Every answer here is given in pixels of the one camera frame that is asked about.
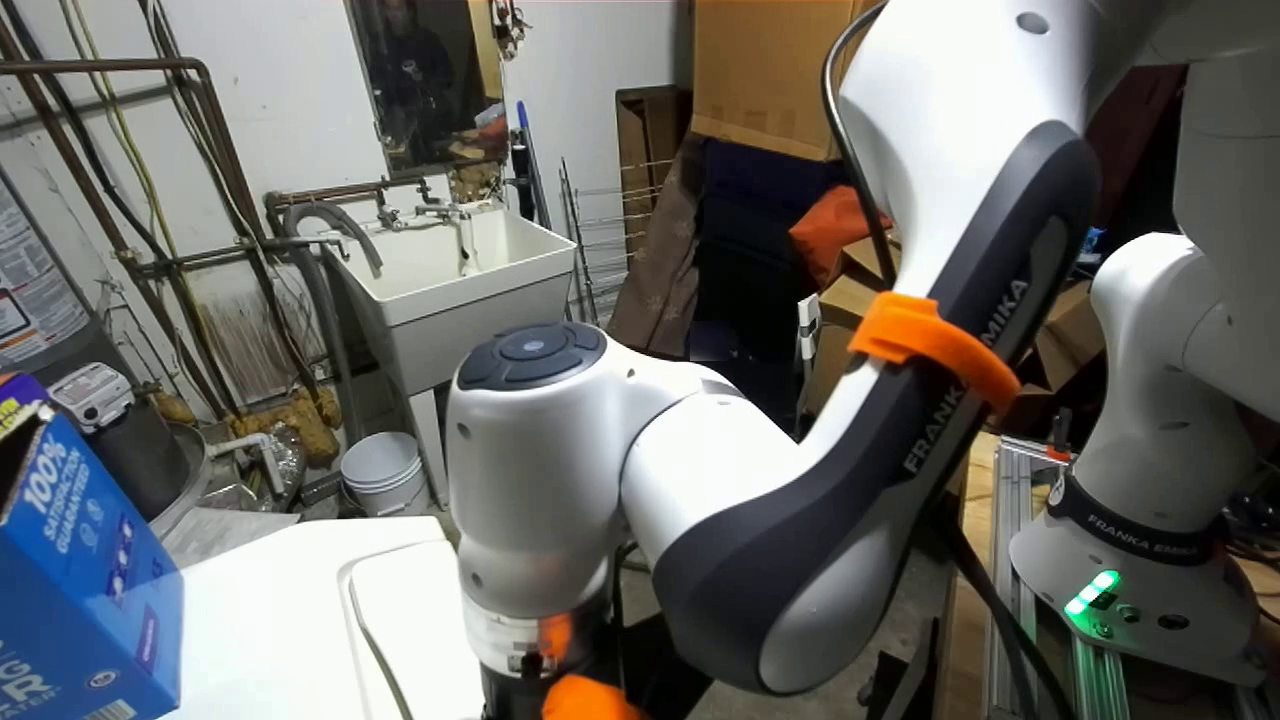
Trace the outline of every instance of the black cable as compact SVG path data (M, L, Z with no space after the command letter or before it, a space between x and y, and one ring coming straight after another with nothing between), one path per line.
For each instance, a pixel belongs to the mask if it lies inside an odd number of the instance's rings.
M1034 679L1042 685L1046 701L1053 701L1053 711L1060 720L1070 720L1070 701L1062 694L1062 685L1054 679L1054 671L1046 669L1042 652L1027 641L1027 631L1016 626L1016 617L1002 610L989 568L977 561L968 535L961 533L961 500L954 496L939 496L930 504L930 525L943 539L943 549L951 552L961 575L977 588L977 597L989 604L991 611L991 626L1000 631L1000 646L1002 646L1002 656L1009 656L1009 671L1013 671L1013 687L1020 697L1020 708L1025 716L1040 716L1034 711L1034 694L1027 685L1027 669L1025 660L1030 664Z
M627 610L622 610L622 568L627 568L627 557L637 552L641 545L622 545L610 552L610 579L609 579L609 604L610 604L610 631L620 637L627 630Z
M880 205L871 196L871 186L862 178L862 165L857 160L851 145L847 145L847 131L844 131L844 120L840 120L840 109L835 109L835 59L840 53L847 49L851 36L860 36L875 16L883 13L883 0L862 8L840 36L835 44L828 49L822 55L822 72L820 72L820 93L822 93L822 117L835 131L835 145L840 145L840 157L847 165L847 179L862 205L862 216L869 216L869 232L871 232L871 248L875 248L875 264L880 264L880 276L883 284L894 284L894 269L892 269L892 252L889 252L889 237L883 237L883 225L880 225Z

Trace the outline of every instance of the cardboard box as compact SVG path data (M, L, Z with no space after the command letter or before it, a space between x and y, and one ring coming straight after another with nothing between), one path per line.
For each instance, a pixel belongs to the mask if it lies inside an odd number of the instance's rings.
M1103 353L1103 327L1096 324L1087 284L1070 284L1053 300L1053 310L1030 341L1027 383L1034 383L1042 394L1060 394L1100 353Z
M820 70L871 0L697 0L690 131L795 160L840 157Z
M690 99L684 89L643 89L616 97L627 269L637 269L643 252L649 216L684 145L689 103Z
M181 701L183 579L47 405L0 429L0 720L159 716Z

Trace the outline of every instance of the cable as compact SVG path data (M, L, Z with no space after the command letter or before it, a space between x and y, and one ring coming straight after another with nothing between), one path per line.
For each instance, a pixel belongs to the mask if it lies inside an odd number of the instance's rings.
M58 16L65 16L65 30L66 30L81 59L99 59L81 0L58 0ZM116 97L110 80L102 72L87 72L87 84L90 84L94 99L102 103L110 135L116 135L116 145L121 145L121 152L123 152L145 201L148 201L150 227L159 227L159 241L163 241L168 257L176 257L170 227L168 227L168 216L159 209L155 178L150 178L145 152L133 142L133 127L126 127L126 120L121 111L121 97Z
M871 196L871 186L862 178L862 165L857 160L851 145L847 145L847 131L844 131L844 120L840 120L840 109L835 109L835 59L844 53L844 44L851 44L851 36L869 31L869 25L883 13L883 0L862 8L840 36L835 44L828 49L822 55L822 72L820 72L820 93L822 93L822 117L835 131L835 145L840 145L840 157L847 165L847 179L862 205L862 216L869 216L869 232L871 232L871 248L875 248L875 264L880 264L880 279L883 284L894 284L894 269L892 269L892 257L889 257L889 237L883 237L883 225L880 225L880 205Z
M977 597L989 604L991 611L991 626L1000 631L1000 646L1002 646L1002 656L1009 656L1009 671L1013 671L1013 687L1016 687L1016 701L1025 708L1025 716L1040 716L1034 711L1034 694L1027 685L1027 669L1025 660L1030 664L1034 679L1042 685L1046 701L1053 701L1053 711L1060 720L1070 720L1070 701L1062 694L1062 685L1054 679L1054 671L1046 669L1046 660L1040 656L1040 650L1027 641L1027 631L1016 626L1016 617L1002 610L991 575L983 572L983 566L977 561L968 535L961 533L961 500L954 496L939 496L930 508L930 525L943 539L943 549L951 552L961 575L977 588Z
M43 59L32 30L23 25L23 16L17 13L11 0L4 0L4 13L6 13L11 31L17 31L17 39L23 44L23 53L28 53L32 59ZM81 145L81 152L83 152L83 160L87 160L87 174L90 174L94 186L108 194L108 201L116 205L116 212L123 216L123 225L148 244L148 252L150 252L155 259L168 259L163 248L155 244L155 237L145 227L145 221L140 221L140 216L133 212L133 205L121 196L110 174L102 169L102 160L99 160L99 152L94 152L94 145L90 145L90 135L87 135L87 127L83 127L73 97L66 97L66 89L65 89L55 76L38 76L38 84L43 84L47 97L55 99L58 117L66 120L66 127L73 127L73 135L74 135L74 145Z
M627 566L627 557L637 552L641 545L632 539L632 545L622 545L622 549L616 549L610 552L610 568L609 568L609 610L610 610L610 619L609 619L609 630L616 631L616 637L622 637L622 630L627 630L627 610L622 610L622 566ZM616 679L620 685L627 685L627 652L616 652Z
M159 0L140 0L140 13L145 13L145 25L148 25L155 55L170 55L176 59L181 44L170 36L163 3ZM267 312L270 312L270 324L279 331L279 346L293 356L298 383L313 394L313 401L319 407L319 394L313 383L308 346L297 337L297 327L288 324L283 304L274 296L274 288L283 288L283 276L263 257L263 232L257 225L253 189L248 189L248 179L240 174L227 178L227 169L240 169L240 160L236 160L230 135L214 131L214 127L225 127L225 120L219 120L212 84L204 76L204 93L192 97L189 76L183 72L168 72L168 97L170 97L170 109L176 109L183 131L192 135L192 145L197 145L197 152L204 160L204 174L212 178L212 189L214 189L214 196L219 196L219 205L225 205L225 212L227 212L227 221L230 221L230 227L240 237L240 248L248 252L248 269L260 279L260 293L267 300Z
M17 0L0 0L0 3L4 3L4 16L6 16L6 25L11 25L11 36L17 36L21 53L23 53L28 59L43 59L43 53L38 53L32 30L23 25L23 13L17 8ZM58 117L66 120L66 127L73 127L73 135L74 135L74 145L81 145L81 157L87 160L87 169L90 169L94 186L102 189L102 196L116 205L116 212L126 221L126 227L148 244L148 252L155 257L155 264L159 264L159 269L170 269L170 257L159 248L159 241L148 232L148 225L133 212L133 205L121 196L116 179L108 178L108 169L102 169L102 160L99 160L99 152L94 152L94 142L87 135L83 117L81 117L81 109L73 103L66 89L65 89L55 76L47 76L47 72L37 72L37 76L38 76L38 84L47 89L47 97L55 99ZM197 341L197 353L201 353L201 365L204 365L204 367L197 367L197 359L192 359L192 376L201 373L204 379L212 379L212 383L204 383L204 387L206 387L204 401L206 401L219 416L227 416L227 412L236 407L236 394L230 394L227 379L219 376L214 356L212 356L212 349L206 349L206 337L201 331L201 312L197 312L197 304L192 304L192 288L183 284L183 276L168 276L168 279L170 279L170 296L176 296L176 304L181 304L181 312L183 312L183 320L189 320L189 327L192 327L192 341Z

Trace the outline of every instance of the mirror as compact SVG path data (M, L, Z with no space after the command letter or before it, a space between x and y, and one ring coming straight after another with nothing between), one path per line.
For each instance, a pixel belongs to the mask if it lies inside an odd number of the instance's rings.
M476 117L498 103L486 0L349 0L393 178L476 160Z

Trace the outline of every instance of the green light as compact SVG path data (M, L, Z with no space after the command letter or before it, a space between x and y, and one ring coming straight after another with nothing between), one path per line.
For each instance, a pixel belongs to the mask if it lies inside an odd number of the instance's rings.
M1119 586L1119 572L1112 572L1112 568L1103 568L1103 572L1096 572L1070 599L1069 599L1069 619L1081 619L1087 610L1093 610L1093 599L1100 599L1109 588L1116 588Z

